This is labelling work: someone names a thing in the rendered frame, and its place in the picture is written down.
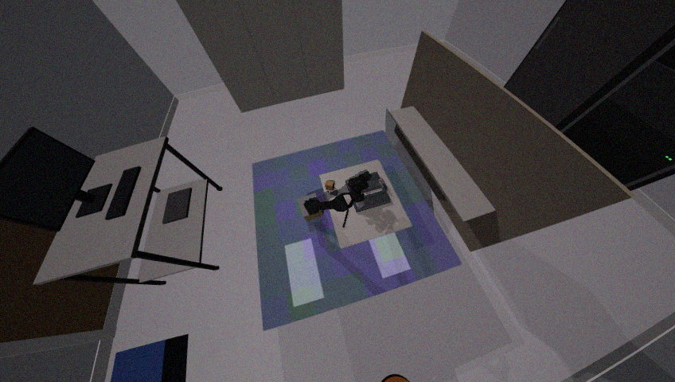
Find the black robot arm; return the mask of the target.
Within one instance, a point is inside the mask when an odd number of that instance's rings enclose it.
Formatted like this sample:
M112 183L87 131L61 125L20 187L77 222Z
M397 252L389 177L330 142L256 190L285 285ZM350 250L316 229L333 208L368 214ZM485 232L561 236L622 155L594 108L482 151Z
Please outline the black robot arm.
M353 206L354 201L356 201L359 198L361 191L369 187L367 181L371 179L371 176L372 175L368 171L366 171L365 173L360 174L358 177L355 177L350 182L350 184L353 186L352 191L350 191L349 193L341 193L340 195L336 196L332 201L320 202L319 200L309 200L305 201L303 205L306 208L306 211L309 213L309 215L313 215L318 213L320 210L327 210L327 209L334 209L337 212L344 212ZM349 205L347 204L344 198L345 194L349 194L352 198Z

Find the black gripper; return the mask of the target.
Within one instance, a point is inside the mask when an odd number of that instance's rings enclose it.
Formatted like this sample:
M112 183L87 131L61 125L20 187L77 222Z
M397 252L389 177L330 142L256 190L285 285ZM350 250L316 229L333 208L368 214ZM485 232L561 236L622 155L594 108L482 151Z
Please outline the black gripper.
M351 190L353 189L353 186L350 184L350 182L351 182L352 180L353 180L353 178L351 178L351 179L348 180L348 183L349 183L349 185L350 185ZM365 199L365 198L364 198L363 194L360 193L359 198L356 200L356 202L363 201L364 199Z

